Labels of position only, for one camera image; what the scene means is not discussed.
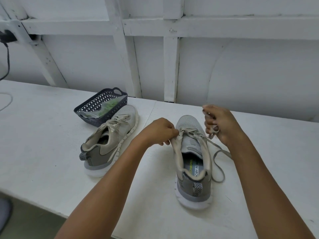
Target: dark gray basket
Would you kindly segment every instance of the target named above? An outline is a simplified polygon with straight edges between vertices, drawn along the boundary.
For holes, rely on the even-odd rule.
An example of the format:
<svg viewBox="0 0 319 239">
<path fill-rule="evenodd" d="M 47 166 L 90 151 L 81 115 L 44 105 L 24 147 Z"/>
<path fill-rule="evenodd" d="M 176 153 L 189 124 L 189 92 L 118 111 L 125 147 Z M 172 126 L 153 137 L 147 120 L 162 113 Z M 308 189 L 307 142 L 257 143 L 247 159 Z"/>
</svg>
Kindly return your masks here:
<svg viewBox="0 0 319 239">
<path fill-rule="evenodd" d="M 115 90 L 118 90 L 121 92 L 121 94 L 114 93 Z M 87 122 L 88 124 L 91 124 L 93 126 L 99 127 L 103 123 L 105 123 L 107 120 L 110 120 L 114 114 L 120 110 L 123 106 L 127 104 L 127 93 L 121 91 L 119 88 L 115 87 L 113 89 L 103 89 L 96 95 L 92 96 L 90 99 L 83 102 L 81 105 L 74 108 L 74 112 L 77 111 L 85 111 L 85 112 L 92 112 L 99 110 L 101 108 L 101 104 L 103 102 L 112 100 L 119 96 L 125 96 L 115 107 L 113 107 L 108 113 L 106 113 L 104 116 L 99 118 L 85 118 L 81 115 L 78 115 L 83 121 Z"/>
</svg>

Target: tabletop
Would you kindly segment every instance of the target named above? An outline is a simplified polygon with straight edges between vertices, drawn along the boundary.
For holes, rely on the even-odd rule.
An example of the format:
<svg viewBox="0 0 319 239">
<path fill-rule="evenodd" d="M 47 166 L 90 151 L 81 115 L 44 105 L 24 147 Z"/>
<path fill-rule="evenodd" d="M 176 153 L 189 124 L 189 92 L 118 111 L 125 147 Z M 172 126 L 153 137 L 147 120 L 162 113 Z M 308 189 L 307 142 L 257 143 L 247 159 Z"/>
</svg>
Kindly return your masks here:
<svg viewBox="0 0 319 239">
<path fill-rule="evenodd" d="M 98 182 L 84 174 L 80 145 L 94 131 L 73 109 L 94 93 L 2 81 L 0 92 L 13 103 L 0 112 L 0 191 L 68 217 Z M 128 98 L 140 115 L 137 131 L 165 117 L 176 124 L 194 116 L 204 127 L 201 107 Z M 265 165 L 316 237 L 319 237 L 319 124 L 233 112 Z M 216 138 L 213 139 L 227 149 Z M 216 148 L 209 145 L 211 154 Z M 204 211 L 182 207 L 175 198 L 171 146 L 154 145 L 134 177 L 115 238 L 257 238 L 235 166 L 219 153 L 225 172 L 212 183 L 212 205 Z M 220 176 L 213 167 L 214 176 Z"/>
</svg>

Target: black cable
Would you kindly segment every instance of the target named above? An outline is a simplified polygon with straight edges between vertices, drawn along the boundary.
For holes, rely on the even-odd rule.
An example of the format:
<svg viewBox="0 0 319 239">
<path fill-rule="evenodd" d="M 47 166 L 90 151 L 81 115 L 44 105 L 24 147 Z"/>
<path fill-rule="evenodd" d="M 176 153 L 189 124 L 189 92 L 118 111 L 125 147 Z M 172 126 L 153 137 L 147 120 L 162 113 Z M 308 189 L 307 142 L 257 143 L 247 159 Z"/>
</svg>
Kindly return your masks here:
<svg viewBox="0 0 319 239">
<path fill-rule="evenodd" d="M 3 44 L 6 46 L 6 48 L 7 48 L 8 72 L 7 72 L 2 78 L 0 78 L 0 81 L 3 80 L 3 79 L 5 79 L 5 78 L 8 76 L 9 72 L 10 72 L 9 47 L 8 47 L 8 44 L 7 44 L 7 43 L 5 43 L 5 42 L 1 42 L 1 43 L 3 43 Z"/>
</svg>

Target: gray sneaker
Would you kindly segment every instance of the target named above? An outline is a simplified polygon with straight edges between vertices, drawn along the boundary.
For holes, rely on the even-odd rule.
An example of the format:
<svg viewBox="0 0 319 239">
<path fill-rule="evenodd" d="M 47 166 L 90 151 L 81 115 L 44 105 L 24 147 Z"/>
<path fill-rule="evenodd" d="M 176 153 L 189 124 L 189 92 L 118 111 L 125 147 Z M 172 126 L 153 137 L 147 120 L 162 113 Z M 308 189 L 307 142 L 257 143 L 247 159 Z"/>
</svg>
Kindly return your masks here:
<svg viewBox="0 0 319 239">
<path fill-rule="evenodd" d="M 205 209 L 212 203 L 211 182 L 212 182 L 212 161 L 208 150 L 205 132 L 195 117 L 190 115 L 182 116 L 175 126 L 180 134 L 171 140 L 176 163 L 175 193 L 178 201 L 190 209 Z M 219 150 L 227 156 L 230 153 Z"/>
<path fill-rule="evenodd" d="M 122 107 L 103 123 L 81 146 L 86 174 L 102 177 L 119 157 L 120 147 L 138 125 L 138 112 L 131 105 Z"/>
</svg>

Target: gray cable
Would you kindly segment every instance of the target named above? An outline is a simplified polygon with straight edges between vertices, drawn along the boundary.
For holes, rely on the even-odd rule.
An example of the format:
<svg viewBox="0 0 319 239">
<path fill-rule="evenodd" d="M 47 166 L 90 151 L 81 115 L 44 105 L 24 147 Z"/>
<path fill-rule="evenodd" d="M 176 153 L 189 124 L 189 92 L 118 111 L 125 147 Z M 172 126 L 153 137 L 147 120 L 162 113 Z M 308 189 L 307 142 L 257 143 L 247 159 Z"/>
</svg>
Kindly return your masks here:
<svg viewBox="0 0 319 239">
<path fill-rule="evenodd" d="M 7 107 L 12 103 L 12 101 L 13 101 L 13 96 L 12 96 L 10 93 L 5 93 L 5 92 L 0 92 L 0 94 L 2 94 L 2 95 L 9 95 L 9 96 L 10 96 L 10 102 L 9 102 L 4 108 L 1 108 L 1 109 L 0 109 L 0 112 L 1 112 L 2 110 L 4 110 L 5 108 L 7 108 Z"/>
</svg>

